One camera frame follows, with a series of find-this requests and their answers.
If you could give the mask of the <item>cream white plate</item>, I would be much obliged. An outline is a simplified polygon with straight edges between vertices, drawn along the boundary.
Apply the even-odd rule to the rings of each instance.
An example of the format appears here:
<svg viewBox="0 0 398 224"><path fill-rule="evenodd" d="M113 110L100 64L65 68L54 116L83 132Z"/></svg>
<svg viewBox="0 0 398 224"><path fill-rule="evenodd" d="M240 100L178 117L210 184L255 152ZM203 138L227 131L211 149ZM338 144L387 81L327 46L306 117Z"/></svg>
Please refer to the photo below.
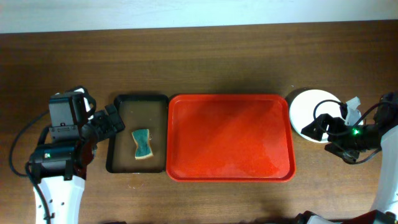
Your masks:
<svg viewBox="0 0 398 224"><path fill-rule="evenodd" d="M317 141L313 140L307 136L301 134L302 128L310 124L314 121L313 111L318 103L323 100L333 100L340 102L340 100L325 90L316 90L316 89L300 89L296 92L292 92L287 101L289 103L289 117L290 123L301 137L304 139L315 142L315 143L327 143L328 135L324 134L322 140ZM358 109L358 106L361 104L358 97L352 98L351 100L343 103L348 103L348 125L352 125L361 117L361 112ZM343 124L345 124L345 118L341 115L340 106L334 102L325 102L321 104L316 111L316 116L327 113L332 117L343 118Z"/></svg>

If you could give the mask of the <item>green yellow sponge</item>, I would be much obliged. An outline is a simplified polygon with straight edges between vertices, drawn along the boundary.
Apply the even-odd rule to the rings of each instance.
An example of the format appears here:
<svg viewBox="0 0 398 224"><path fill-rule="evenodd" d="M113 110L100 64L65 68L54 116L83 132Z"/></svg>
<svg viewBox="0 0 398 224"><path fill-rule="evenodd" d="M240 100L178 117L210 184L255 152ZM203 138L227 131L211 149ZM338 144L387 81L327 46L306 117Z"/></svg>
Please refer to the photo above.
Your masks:
<svg viewBox="0 0 398 224"><path fill-rule="evenodd" d="M150 145L149 129L138 129L132 132L132 137L136 143L135 159L148 159L153 156L152 147Z"/></svg>

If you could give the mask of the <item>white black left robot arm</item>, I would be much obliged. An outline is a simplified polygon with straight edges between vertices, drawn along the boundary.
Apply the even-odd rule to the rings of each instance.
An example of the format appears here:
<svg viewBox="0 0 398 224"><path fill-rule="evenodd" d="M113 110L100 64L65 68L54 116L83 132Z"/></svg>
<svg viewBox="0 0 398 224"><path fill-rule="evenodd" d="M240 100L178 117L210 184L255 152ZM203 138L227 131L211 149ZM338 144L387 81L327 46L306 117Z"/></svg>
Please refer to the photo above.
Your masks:
<svg viewBox="0 0 398 224"><path fill-rule="evenodd" d="M49 99L51 123L39 137L25 170L34 187L36 223L78 223L88 165L99 142L125 125L113 104L96 109L83 87Z"/></svg>

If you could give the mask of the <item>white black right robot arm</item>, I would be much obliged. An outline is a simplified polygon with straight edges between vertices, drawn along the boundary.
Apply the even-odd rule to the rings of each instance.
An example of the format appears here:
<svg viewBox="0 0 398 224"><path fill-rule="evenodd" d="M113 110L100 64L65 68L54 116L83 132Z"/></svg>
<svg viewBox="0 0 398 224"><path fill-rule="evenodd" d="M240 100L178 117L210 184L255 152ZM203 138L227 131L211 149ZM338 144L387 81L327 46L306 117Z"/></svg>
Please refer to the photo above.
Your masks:
<svg viewBox="0 0 398 224"><path fill-rule="evenodd" d="M339 117L314 113L301 134L315 141L327 134L325 150L349 165L361 164L362 152L371 150L371 157L381 152L377 194L370 211L345 222L397 223L397 93L382 95L362 116L358 116L358 98L338 105Z"/></svg>

